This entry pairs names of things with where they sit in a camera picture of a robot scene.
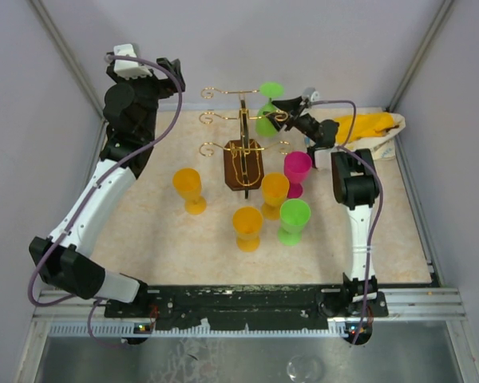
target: pink goblet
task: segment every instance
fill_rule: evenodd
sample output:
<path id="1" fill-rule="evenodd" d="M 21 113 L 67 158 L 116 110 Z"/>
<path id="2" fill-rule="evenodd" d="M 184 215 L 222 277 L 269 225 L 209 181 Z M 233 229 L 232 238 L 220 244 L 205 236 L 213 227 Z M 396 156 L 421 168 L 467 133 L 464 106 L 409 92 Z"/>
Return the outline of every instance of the pink goblet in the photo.
<path id="1" fill-rule="evenodd" d="M 289 153 L 284 159 L 284 175 L 289 180 L 287 198 L 299 198 L 303 194 L 301 183 L 309 176 L 312 159 L 305 152 Z"/>

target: brown wooden base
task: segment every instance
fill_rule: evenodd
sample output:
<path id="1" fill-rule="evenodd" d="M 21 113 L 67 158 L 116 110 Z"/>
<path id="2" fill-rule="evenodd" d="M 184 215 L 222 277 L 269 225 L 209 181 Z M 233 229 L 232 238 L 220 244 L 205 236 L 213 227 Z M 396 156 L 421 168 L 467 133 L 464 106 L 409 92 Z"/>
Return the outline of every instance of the brown wooden base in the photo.
<path id="1" fill-rule="evenodd" d="M 229 141 L 225 145 L 225 148 L 230 148 L 232 144 L 234 144 L 234 146 L 236 147 L 240 147 L 241 140 Z M 250 147 L 258 148 L 259 144 L 255 140 L 250 140 Z M 241 169 L 242 169 L 241 157 L 242 156 L 244 156 L 247 163 L 246 178 L 242 176 L 242 172 L 241 172 Z M 234 157 L 233 159 L 232 152 L 224 150 L 224 177 L 225 177 L 225 184 L 229 186 L 230 189 L 235 192 L 240 190 L 247 191 L 252 189 L 259 189 L 261 187 L 261 181 L 263 180 L 263 177 L 264 177 L 262 152 L 251 151 L 246 156 L 242 152 L 236 152 L 236 157 Z"/>

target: wall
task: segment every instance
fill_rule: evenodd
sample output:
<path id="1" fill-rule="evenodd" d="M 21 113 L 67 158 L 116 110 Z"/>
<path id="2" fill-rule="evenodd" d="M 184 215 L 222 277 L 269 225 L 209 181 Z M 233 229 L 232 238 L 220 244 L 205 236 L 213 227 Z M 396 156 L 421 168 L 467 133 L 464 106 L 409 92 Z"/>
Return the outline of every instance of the wall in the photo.
<path id="1" fill-rule="evenodd" d="M 440 267 L 479 342 L 479 0 L 457 2 L 398 111 Z"/>
<path id="2" fill-rule="evenodd" d="M 279 81 L 288 98 L 314 86 L 329 99 L 388 105 L 440 1 L 44 3 L 101 96 L 112 84 L 102 76 L 105 52 L 136 42 L 144 58 L 181 59 L 186 108 L 221 109 L 237 107 L 236 98 L 210 104 L 200 97 L 203 87 L 257 89 Z"/>
<path id="3" fill-rule="evenodd" d="M 14 378 L 33 312 L 30 240 L 77 198 L 99 127 L 27 2 L 0 1 L 0 382 Z"/>

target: floor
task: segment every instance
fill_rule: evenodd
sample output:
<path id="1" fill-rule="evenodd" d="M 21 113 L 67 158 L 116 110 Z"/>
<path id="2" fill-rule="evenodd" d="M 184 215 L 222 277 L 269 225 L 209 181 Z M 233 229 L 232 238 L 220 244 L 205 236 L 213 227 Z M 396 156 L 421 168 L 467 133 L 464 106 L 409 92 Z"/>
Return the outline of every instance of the floor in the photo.
<path id="1" fill-rule="evenodd" d="M 36 382 L 463 381 L 444 322 L 380 322 L 373 330 L 354 347 L 341 338 L 153 338 L 124 350 L 48 338 Z"/>
<path id="2" fill-rule="evenodd" d="M 360 109 L 360 113 L 379 109 Z M 245 200 L 242 192 L 224 183 L 220 149 L 214 156 L 199 154 L 205 141 L 225 145 L 239 137 L 238 121 L 215 118 L 199 122 L 201 112 L 187 111 L 174 130 L 156 146 L 140 179 L 125 193 L 102 231 L 93 260 L 149 284 L 291 284 L 337 283 L 349 261 L 347 221 L 335 202 L 331 173 L 312 170 L 303 184 L 312 210 L 311 221 L 296 247 L 278 242 L 278 222 L 264 221 L 261 245 L 244 253 L 236 247 L 232 215 L 243 206 L 260 208 L 260 190 Z M 220 112 L 237 116 L 237 112 Z M 316 118 L 346 115 L 349 109 L 316 109 Z M 172 119 L 160 113 L 158 134 Z M 255 138 L 251 128 L 251 137 Z M 278 140 L 305 150 L 303 136 L 293 129 L 276 138 L 258 141 L 263 146 Z M 263 152 L 265 174 L 283 170 L 283 155 L 276 148 Z M 385 190 L 385 205 L 374 235 L 374 269 L 381 283 L 430 282 L 417 228 L 396 159 L 376 161 Z M 208 208 L 202 215 L 185 213 L 183 200 L 172 187 L 180 168 L 195 168 L 202 179 Z"/>

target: marble table surface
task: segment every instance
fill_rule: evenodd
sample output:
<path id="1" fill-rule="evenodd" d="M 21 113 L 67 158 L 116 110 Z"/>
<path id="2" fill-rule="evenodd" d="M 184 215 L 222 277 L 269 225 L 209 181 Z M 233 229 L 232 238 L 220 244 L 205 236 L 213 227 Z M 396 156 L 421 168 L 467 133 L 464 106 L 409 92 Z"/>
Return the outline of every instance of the marble table surface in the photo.
<path id="1" fill-rule="evenodd" d="M 359 109 L 360 113 L 380 109 Z M 101 232 L 93 260 L 102 266 L 149 284 L 269 284 L 337 283 L 342 281 L 350 251 L 346 245 L 346 216 L 335 202 L 331 173 L 313 169 L 303 183 L 311 220 L 295 247 L 279 243 L 279 222 L 264 220 L 257 251 L 236 247 L 232 215 L 244 206 L 260 208 L 260 190 L 244 199 L 224 183 L 223 153 L 199 154 L 205 141 L 225 145 L 239 138 L 239 124 L 215 118 L 199 122 L 201 112 L 184 111 L 176 127 L 153 150 L 139 180 L 125 193 Z M 237 116 L 237 111 L 219 111 Z M 316 109 L 316 118 L 341 116 L 350 109 Z M 172 119 L 172 112 L 158 115 L 157 134 Z M 293 150 L 305 150 L 303 136 L 293 129 L 276 138 L 257 138 L 251 122 L 251 138 L 263 146 L 278 140 L 291 142 Z M 282 172 L 283 155 L 276 149 L 263 152 L 264 172 Z M 422 245 L 406 196 L 397 159 L 378 160 L 377 172 L 385 190 L 385 204 L 374 234 L 374 269 L 381 283 L 430 282 Z M 201 215 L 184 211 L 184 201 L 172 187 L 180 168 L 195 168 L 208 201 Z"/>

